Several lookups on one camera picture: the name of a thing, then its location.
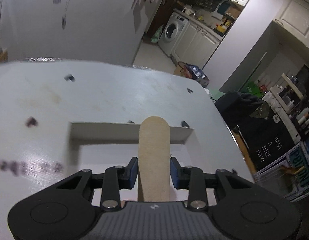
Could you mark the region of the white kitchen cabinets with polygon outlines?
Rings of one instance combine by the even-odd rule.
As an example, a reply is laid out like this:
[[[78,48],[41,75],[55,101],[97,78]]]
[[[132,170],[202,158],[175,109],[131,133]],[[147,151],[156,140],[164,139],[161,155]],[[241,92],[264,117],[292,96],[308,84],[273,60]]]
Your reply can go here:
[[[190,22],[172,51],[172,59],[203,69],[220,43],[208,29]]]

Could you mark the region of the long beige wooden block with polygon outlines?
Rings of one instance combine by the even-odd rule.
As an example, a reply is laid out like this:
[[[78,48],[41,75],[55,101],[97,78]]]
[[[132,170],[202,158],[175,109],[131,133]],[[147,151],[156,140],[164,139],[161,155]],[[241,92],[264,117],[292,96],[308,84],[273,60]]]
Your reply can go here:
[[[150,116],[139,129],[138,201],[170,199],[170,127],[161,117]]]

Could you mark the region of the white washing machine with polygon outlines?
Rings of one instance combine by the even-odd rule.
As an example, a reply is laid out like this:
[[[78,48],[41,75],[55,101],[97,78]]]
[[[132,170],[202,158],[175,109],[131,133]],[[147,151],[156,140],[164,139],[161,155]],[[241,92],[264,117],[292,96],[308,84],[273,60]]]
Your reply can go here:
[[[159,48],[166,56],[171,57],[172,52],[189,25],[189,20],[177,12],[170,16],[158,41]]]

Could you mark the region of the white shallow tray box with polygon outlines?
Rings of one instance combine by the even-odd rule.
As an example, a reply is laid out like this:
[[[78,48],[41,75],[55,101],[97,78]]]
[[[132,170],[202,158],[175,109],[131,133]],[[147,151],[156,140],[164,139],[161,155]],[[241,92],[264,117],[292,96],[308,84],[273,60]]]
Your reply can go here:
[[[112,166],[125,166],[138,156],[139,129],[137,124],[75,122],[70,125],[65,174],[82,169],[103,173]],[[205,163],[195,130],[187,127],[170,128],[170,155],[182,166],[202,170]]]

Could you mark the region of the black printed bag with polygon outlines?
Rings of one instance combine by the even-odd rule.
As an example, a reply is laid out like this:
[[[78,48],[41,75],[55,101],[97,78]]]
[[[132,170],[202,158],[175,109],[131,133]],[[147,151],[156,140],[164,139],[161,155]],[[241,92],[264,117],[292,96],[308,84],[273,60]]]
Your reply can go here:
[[[285,124],[273,110],[265,118],[246,117],[235,130],[243,139],[257,171],[270,165],[295,146]]]

